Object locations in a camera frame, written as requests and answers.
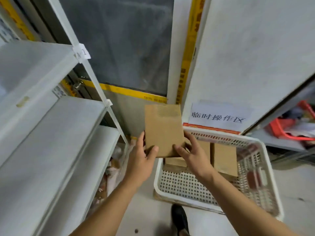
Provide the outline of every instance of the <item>floor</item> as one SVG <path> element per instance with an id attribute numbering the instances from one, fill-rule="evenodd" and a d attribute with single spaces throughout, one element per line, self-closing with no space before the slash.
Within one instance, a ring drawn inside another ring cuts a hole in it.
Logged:
<path id="1" fill-rule="evenodd" d="M 300 235 L 314 235 L 315 167 L 300 165 L 289 170 L 274 170 L 274 174 L 284 207 L 284 222 Z M 154 177 L 155 171 L 133 197 L 117 236 L 175 235 L 171 227 L 171 204 L 153 199 Z M 237 235 L 224 215 L 190 207 L 185 207 L 185 211 L 191 235 Z"/>

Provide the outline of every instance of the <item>foot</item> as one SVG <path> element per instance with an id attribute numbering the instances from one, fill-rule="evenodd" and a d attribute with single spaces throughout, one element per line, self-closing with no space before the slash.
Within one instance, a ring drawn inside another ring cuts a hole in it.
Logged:
<path id="1" fill-rule="evenodd" d="M 187 216 L 184 208 L 180 205 L 173 204 L 171 214 L 173 224 L 177 228 L 177 235 L 179 235 L 179 232 L 183 229 L 185 229 L 189 234 Z"/>

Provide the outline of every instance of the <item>white plastic basket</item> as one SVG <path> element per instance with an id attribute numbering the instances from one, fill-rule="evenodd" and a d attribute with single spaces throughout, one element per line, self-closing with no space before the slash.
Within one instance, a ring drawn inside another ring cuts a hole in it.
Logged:
<path id="1" fill-rule="evenodd" d="M 225 132 L 193 127 L 184 129 L 201 141 L 237 147 L 238 178 L 232 184 L 273 217 L 283 220 L 284 211 L 264 143 L 259 139 Z M 154 189 L 164 200 L 224 214 L 211 193 L 194 175 L 164 171 L 162 158 L 158 161 Z"/>

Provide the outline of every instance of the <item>paper sign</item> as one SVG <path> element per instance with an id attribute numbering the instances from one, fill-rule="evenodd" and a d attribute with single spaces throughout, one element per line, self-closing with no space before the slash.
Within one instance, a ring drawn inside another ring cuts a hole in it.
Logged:
<path id="1" fill-rule="evenodd" d="M 188 123 L 234 131 L 244 131 L 253 109 L 230 103 L 193 103 Z"/>

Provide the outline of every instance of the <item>person's right hand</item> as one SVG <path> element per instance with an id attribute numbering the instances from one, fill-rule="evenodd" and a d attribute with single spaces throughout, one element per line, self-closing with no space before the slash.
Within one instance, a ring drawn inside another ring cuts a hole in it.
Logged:
<path id="1" fill-rule="evenodd" d="M 200 182 L 205 179 L 209 179 L 215 171 L 209 158 L 199 145 L 195 136 L 191 135 L 187 131 L 184 131 L 184 136 L 190 140 L 191 145 L 186 144 L 190 153 L 180 145 L 174 145 L 175 150 L 186 161 L 188 168 Z"/>

